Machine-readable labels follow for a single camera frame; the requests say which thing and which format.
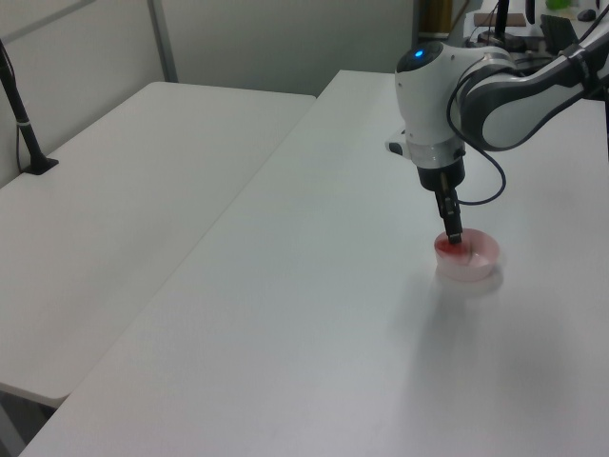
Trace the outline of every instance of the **white wall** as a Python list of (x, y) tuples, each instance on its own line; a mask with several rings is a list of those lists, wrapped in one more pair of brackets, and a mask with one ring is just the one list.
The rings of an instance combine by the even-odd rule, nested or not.
[(338, 70), (392, 72), (415, 0), (162, 0), (181, 83), (319, 95)]
[[(45, 154), (147, 83), (164, 79), (146, 0), (96, 0), (6, 49)], [(17, 174), (14, 135), (0, 91), (0, 187)], [(27, 163), (26, 152), (22, 157)]]

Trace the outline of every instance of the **tabletop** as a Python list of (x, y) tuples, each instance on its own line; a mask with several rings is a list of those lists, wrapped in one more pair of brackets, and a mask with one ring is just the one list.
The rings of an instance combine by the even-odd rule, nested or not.
[(154, 83), (0, 190), (0, 389), (57, 407), (314, 98)]
[(475, 284), (436, 274), (401, 123), (393, 75), (340, 72), (23, 456), (607, 455), (603, 105), (498, 154)]

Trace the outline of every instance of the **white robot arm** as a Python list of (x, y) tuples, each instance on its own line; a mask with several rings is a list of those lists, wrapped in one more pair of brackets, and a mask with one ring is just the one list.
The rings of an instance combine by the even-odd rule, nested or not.
[(457, 49), (426, 43), (396, 69), (407, 154), (424, 188), (436, 194), (451, 243), (461, 241), (455, 188), (465, 176), (464, 142), (506, 150), (528, 140), (545, 122), (609, 84), (609, 34), (596, 29), (535, 74), (520, 77), (499, 48)]

